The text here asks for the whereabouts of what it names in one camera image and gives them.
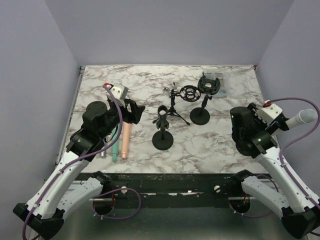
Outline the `teal microphone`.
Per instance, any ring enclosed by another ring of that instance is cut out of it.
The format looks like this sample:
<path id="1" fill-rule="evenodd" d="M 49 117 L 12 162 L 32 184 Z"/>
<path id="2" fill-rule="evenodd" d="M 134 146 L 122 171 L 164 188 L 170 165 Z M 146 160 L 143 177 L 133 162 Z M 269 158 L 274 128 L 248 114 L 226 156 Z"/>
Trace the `teal microphone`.
<path id="1" fill-rule="evenodd" d="M 119 132 L 119 125 L 112 131 L 112 138 L 111 141 L 114 140 L 115 143 L 111 146 L 111 154 L 112 154 L 112 161 L 115 163 L 118 159 L 118 153 L 119 153 L 119 139 L 117 138 Z"/>

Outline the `black tripod shock-mount stand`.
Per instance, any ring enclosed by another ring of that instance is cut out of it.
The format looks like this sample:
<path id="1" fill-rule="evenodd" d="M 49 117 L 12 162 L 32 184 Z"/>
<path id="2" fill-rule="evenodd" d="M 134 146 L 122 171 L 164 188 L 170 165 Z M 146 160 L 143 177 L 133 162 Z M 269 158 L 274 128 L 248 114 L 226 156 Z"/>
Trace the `black tripod shock-mount stand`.
<path id="1" fill-rule="evenodd" d="M 173 83 L 173 87 L 164 87 L 163 91 L 166 92 L 170 98 L 170 107 L 168 109 L 168 115 L 172 117 L 177 117 L 183 120 L 187 126 L 190 123 L 183 118 L 176 110 L 176 101 L 183 101 L 185 103 L 194 103 L 201 98 L 200 90 L 194 85 L 185 85 L 178 89 L 176 83 Z"/>

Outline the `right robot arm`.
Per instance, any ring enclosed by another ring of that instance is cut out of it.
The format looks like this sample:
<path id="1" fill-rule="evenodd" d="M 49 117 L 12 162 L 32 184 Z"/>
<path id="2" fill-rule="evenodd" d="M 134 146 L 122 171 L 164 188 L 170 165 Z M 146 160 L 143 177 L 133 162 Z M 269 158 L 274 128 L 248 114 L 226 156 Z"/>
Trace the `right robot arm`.
<path id="1" fill-rule="evenodd" d="M 283 155 L 274 136 L 304 124 L 318 121 L 314 109 L 301 110 L 287 118 L 283 110 L 271 101 L 258 109 L 254 103 L 237 106 L 230 111 L 231 137 L 236 149 L 252 157 L 278 184 L 281 193 L 262 183 L 247 170 L 234 175 L 230 191 L 244 193 L 259 200 L 275 213 L 283 227 L 294 238 L 301 239 L 320 226 L 320 197 L 298 176 Z"/>

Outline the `grey mesh microphone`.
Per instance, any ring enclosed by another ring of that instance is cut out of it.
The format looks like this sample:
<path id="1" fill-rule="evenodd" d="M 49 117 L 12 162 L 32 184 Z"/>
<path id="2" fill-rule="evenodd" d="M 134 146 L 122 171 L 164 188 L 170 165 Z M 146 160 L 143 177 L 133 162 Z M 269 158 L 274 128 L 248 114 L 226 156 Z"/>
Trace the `grey mesh microphone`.
<path id="1" fill-rule="evenodd" d="M 107 153 L 108 153 L 108 150 L 107 150 L 107 143 L 105 142 L 104 143 L 104 146 L 103 146 L 103 151 L 100 153 L 100 156 L 105 159 L 107 157 Z"/>

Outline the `pink microphone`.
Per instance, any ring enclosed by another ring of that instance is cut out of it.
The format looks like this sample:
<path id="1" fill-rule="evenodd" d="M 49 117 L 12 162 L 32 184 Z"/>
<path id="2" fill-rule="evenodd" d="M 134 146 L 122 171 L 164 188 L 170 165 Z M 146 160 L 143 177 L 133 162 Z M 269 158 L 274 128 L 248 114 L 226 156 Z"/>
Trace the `pink microphone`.
<path id="1" fill-rule="evenodd" d="M 128 158 L 131 130 L 132 130 L 132 124 L 124 122 L 123 123 L 122 147 L 121 147 L 121 158 L 124 160 Z"/>

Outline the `black stand of pink microphone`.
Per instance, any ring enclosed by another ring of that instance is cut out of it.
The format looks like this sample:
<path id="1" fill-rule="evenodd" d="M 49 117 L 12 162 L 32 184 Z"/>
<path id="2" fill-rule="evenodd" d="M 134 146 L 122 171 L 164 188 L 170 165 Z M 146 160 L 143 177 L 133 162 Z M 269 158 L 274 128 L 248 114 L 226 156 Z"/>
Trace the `black stand of pink microphone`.
<path id="1" fill-rule="evenodd" d="M 201 94 L 204 94 L 204 99 L 201 103 L 201 107 L 196 107 L 190 112 L 190 120 L 199 126 L 207 124 L 210 120 L 210 114 L 206 110 L 208 100 L 213 98 L 215 81 L 213 79 L 207 79 L 202 76 L 197 84 Z"/>

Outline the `white microphone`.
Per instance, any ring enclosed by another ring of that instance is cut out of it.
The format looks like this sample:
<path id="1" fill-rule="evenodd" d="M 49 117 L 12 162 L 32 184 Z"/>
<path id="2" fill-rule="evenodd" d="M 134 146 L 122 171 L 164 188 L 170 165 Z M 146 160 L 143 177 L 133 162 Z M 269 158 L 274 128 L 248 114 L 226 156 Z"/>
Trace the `white microphone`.
<path id="1" fill-rule="evenodd" d="M 314 109 L 301 110 L 296 116 L 288 119 L 286 124 L 291 130 L 301 125 L 313 123 L 318 119 L 318 113 Z"/>

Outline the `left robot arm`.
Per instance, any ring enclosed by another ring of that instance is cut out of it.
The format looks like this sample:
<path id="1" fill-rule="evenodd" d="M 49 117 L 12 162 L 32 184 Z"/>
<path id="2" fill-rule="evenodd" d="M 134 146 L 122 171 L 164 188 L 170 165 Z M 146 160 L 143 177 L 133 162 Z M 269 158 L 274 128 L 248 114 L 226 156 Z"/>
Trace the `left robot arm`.
<path id="1" fill-rule="evenodd" d="M 102 172 L 95 172 L 83 185 L 67 192 L 81 171 L 95 158 L 114 145 L 105 145 L 113 129 L 122 130 L 123 123 L 138 124 L 145 110 L 131 99 L 124 101 L 93 101 L 82 115 L 83 124 L 71 137 L 59 164 L 41 187 L 26 203 L 18 203 L 13 213 L 23 221 L 22 238 L 27 227 L 45 240 L 52 239 L 65 220 L 89 199 L 107 197 L 110 180 Z"/>

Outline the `black stand of white microphone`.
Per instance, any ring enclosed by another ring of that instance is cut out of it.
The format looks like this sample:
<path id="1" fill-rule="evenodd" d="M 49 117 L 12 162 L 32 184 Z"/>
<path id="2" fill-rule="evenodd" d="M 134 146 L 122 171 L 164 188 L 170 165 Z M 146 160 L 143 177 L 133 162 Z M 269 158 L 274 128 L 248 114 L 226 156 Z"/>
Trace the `black stand of white microphone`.
<path id="1" fill-rule="evenodd" d="M 280 128 L 277 130 L 289 130 L 286 124 L 288 118 L 282 113 L 276 120 L 280 123 Z M 231 122 L 231 136 L 235 142 L 236 149 L 242 155 L 254 159 L 260 154 L 266 154 L 268 149 L 278 146 L 272 137 L 272 134 L 275 132 L 259 130 L 254 122 L 253 114 L 249 109 L 241 107 L 240 112 L 232 114 Z"/>

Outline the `black round-base mic stand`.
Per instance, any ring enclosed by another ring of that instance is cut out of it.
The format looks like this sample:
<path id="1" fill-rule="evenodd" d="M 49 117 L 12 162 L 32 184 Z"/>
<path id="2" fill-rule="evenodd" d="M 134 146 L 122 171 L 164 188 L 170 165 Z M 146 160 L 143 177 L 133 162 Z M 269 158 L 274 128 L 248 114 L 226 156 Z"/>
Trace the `black round-base mic stand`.
<path id="1" fill-rule="evenodd" d="M 167 131 L 169 128 L 169 122 L 167 121 L 168 108 L 165 105 L 161 105 L 157 109 L 158 119 L 155 121 L 158 131 L 152 137 L 153 146 L 161 151 L 168 150 L 174 143 L 173 135 Z"/>

